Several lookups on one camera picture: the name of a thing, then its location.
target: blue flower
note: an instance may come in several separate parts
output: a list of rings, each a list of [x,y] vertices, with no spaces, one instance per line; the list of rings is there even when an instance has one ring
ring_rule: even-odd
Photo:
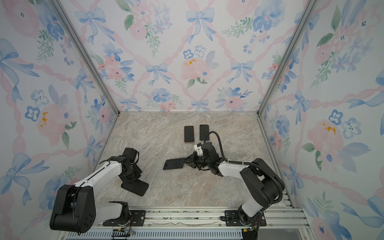
[[[284,9],[285,4],[282,0],[263,1],[262,5],[255,11],[254,30],[264,29],[268,31],[272,27],[277,27],[280,21],[284,19]]]
[[[335,125],[341,124],[341,118],[343,117],[342,112],[338,112],[336,109],[332,111],[331,115],[328,117],[328,119]]]
[[[184,59],[193,58],[193,53],[191,52],[191,49],[184,51],[183,54],[184,54]]]
[[[164,28],[163,21],[156,20],[156,24],[154,25],[154,27],[155,27],[155,32],[156,33],[164,34],[163,31],[165,30],[165,28]]]
[[[344,129],[343,136],[346,139],[351,139],[353,135],[361,134],[361,123],[354,118],[350,118],[348,122],[343,122],[341,127]]]
[[[311,217],[319,217],[319,212],[316,209],[316,205],[312,202],[311,199],[307,198],[307,200],[311,210],[303,204],[302,206],[305,212]],[[338,214],[338,212],[326,209],[323,211],[323,219],[324,223],[326,223],[332,231],[333,235],[335,236],[335,239],[342,240],[342,236],[345,237],[347,240],[352,239],[349,231],[340,224],[340,215]]]
[[[49,102],[49,99],[47,96],[44,96],[43,90],[34,90],[31,99],[35,101],[36,106],[40,107],[41,105],[47,105]]]
[[[290,130],[289,120],[285,115],[280,115],[279,120],[276,121],[276,128],[279,131],[279,135],[283,138],[287,138]]]
[[[153,12],[155,13],[155,17],[158,17],[160,18],[160,14],[163,13],[162,11],[160,11],[160,7],[153,7]]]
[[[93,156],[93,161],[92,161],[93,165],[96,164],[96,159],[95,159],[96,153],[95,153],[94,149],[98,149],[98,148],[102,147],[102,145],[100,145],[100,141],[98,143],[96,143],[96,144],[95,144],[95,142],[96,142],[96,140],[95,140],[94,136],[91,135],[89,137],[89,144],[88,144],[87,148],[85,149],[85,151],[83,153],[83,156],[86,157],[86,158],[88,158],[89,154],[92,154],[92,156]]]
[[[203,48],[203,45],[198,45],[195,47],[195,54],[200,58],[204,57],[205,55],[204,52],[205,52],[205,48]]]
[[[292,180],[292,186],[291,186],[291,194],[293,195],[297,195],[296,194],[296,187],[298,189],[301,189],[304,187],[304,182],[303,180],[299,177],[299,175],[297,174],[296,172],[296,167],[293,165],[293,163],[291,163],[289,165],[289,169],[291,170],[291,174],[287,175],[284,171],[283,172],[283,175],[286,176],[289,180]]]
[[[65,184],[67,184],[65,175],[56,175],[51,178],[39,195],[39,208],[52,210],[55,205],[57,191]]]
[[[64,29],[61,27],[56,15],[47,2],[42,2],[37,5],[37,11],[39,13],[40,22],[46,26],[49,34],[56,40],[64,35]]]
[[[365,45],[363,44],[361,45],[361,53],[360,53],[361,56],[365,57],[365,55],[367,55],[367,52],[373,49],[373,47],[371,47],[372,41],[373,41],[373,38],[370,38]]]
[[[357,214],[350,206],[345,203],[341,203],[345,209],[343,212],[352,214],[358,218],[367,226],[373,228],[379,228],[384,224],[384,200],[380,197],[371,197],[368,199],[368,206],[378,215],[374,217],[362,217]],[[384,230],[378,235],[377,240],[382,240],[384,238]]]
[[[344,64],[348,63],[348,60],[349,60],[349,57],[347,57],[347,53],[344,54],[344,56],[341,58],[341,57],[338,57],[338,63],[336,64],[333,64],[333,68],[337,68],[336,69],[336,73],[338,73],[341,70],[345,70],[345,66]]]
[[[32,121],[36,122],[40,115],[40,109],[38,107],[31,107],[28,106],[26,108],[25,117],[28,119],[31,119]]]
[[[115,46],[111,42],[108,42],[107,44],[103,44],[104,51],[108,57],[111,57],[112,54],[115,56],[115,60],[120,62],[120,57],[118,54],[122,53],[121,48],[115,49]]]
[[[240,91],[240,88],[235,88],[235,89],[232,89],[232,88],[228,88],[225,95],[227,97],[238,97],[240,96],[240,93],[238,93]]]
[[[170,29],[170,27],[173,25],[173,23],[170,23],[170,17],[166,17],[165,15],[163,15],[163,20],[164,20],[164,25],[167,26],[168,29]]]
[[[155,89],[152,92],[152,97],[155,102],[164,102],[166,103],[167,101],[171,100],[172,95],[170,92],[165,89],[165,88],[160,88],[160,89]]]
[[[347,69],[347,73],[352,70],[352,71],[355,71],[356,70],[356,65],[355,63],[359,63],[361,58],[359,58],[359,54],[360,52],[357,52],[353,55],[352,59],[350,61],[348,61],[348,69]]]

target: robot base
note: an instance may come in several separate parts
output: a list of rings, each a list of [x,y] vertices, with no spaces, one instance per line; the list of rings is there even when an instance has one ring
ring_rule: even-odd
[[[224,215],[226,217],[229,217],[230,219],[239,219],[239,215],[238,215],[238,210],[226,210],[224,211]],[[264,213],[262,212],[262,217],[261,217],[261,223],[260,223],[260,226],[264,227],[266,226],[266,221],[265,221],[265,218],[263,219],[264,217]],[[227,225],[227,227],[243,227],[244,225],[240,222],[240,221],[225,221],[225,224]]]

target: black cable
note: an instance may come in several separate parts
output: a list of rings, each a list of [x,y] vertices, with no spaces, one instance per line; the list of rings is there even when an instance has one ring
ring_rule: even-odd
[[[273,183],[275,184],[276,188],[277,188],[277,191],[279,193],[279,197],[272,201],[271,202],[271,205],[272,204],[275,204],[277,202],[280,202],[282,199],[283,199],[283,189],[281,188],[281,185],[279,184],[279,182],[265,169],[263,168],[262,166],[254,163],[254,162],[239,162],[239,161],[228,161],[228,163],[235,163],[235,164],[244,164],[244,165],[250,165],[250,166],[254,166],[256,167],[257,169],[259,169],[264,175],[266,175],[267,177],[269,177]]]
[[[80,236],[80,233],[77,231],[77,230],[78,230],[78,229],[77,229],[77,223],[79,222],[79,219],[77,219],[77,223],[76,223],[75,220],[74,220],[74,203],[76,202],[76,196],[77,196],[77,193],[79,192],[80,187],[81,187],[84,183],[85,183],[85,182],[83,182],[82,184],[80,184],[80,186],[77,187],[76,192],[75,192],[75,194],[74,194],[74,196],[73,196],[73,207],[72,207],[73,226],[74,226],[74,228],[76,229],[76,233],[77,233],[77,235],[79,235],[79,236]]]
[[[136,160],[136,162],[134,162],[133,164],[136,164],[136,163],[139,161],[139,157],[140,157],[140,153],[137,152],[137,160]]]
[[[211,133],[214,133],[214,134],[216,135],[216,137],[217,137],[218,145],[220,146],[221,157],[224,159],[225,162],[228,162],[228,160],[227,160],[226,157],[224,156],[223,146],[221,145],[221,140],[220,140],[220,137],[218,136],[217,132],[215,132],[215,131],[210,131],[210,132],[205,136],[204,143],[207,141],[207,138],[208,138],[208,136],[209,136]]]

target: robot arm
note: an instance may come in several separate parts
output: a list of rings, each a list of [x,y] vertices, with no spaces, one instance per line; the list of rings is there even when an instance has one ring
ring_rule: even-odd
[[[50,228],[85,233],[94,222],[114,219],[120,225],[127,224],[131,217],[126,202],[111,202],[96,207],[94,196],[117,176],[122,180],[122,188],[143,196],[149,185],[138,179],[142,171],[135,162],[136,155],[138,152],[135,149],[126,148],[123,155],[105,160],[101,168],[83,180],[59,188]]]
[[[227,160],[223,155],[218,134],[216,132],[210,133],[217,135],[222,157],[219,157],[212,143],[199,143],[194,146],[195,151],[190,156],[182,161],[180,159],[167,160],[163,169],[182,168],[184,164],[187,164],[198,170],[210,170],[213,174],[221,177],[230,176],[243,179],[252,197],[239,207],[239,218],[244,225],[254,223],[255,216],[259,212],[263,212],[271,204],[282,200],[285,185],[277,174],[260,158],[252,162]],[[258,176],[264,176],[264,179],[260,180]]]

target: black smartphone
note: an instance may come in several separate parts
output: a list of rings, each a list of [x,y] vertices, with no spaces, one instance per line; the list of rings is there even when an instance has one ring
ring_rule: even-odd
[[[193,132],[193,126],[184,127],[184,142],[194,142],[195,134]]]
[[[209,125],[200,125],[200,141],[204,141],[208,133],[209,133]]]

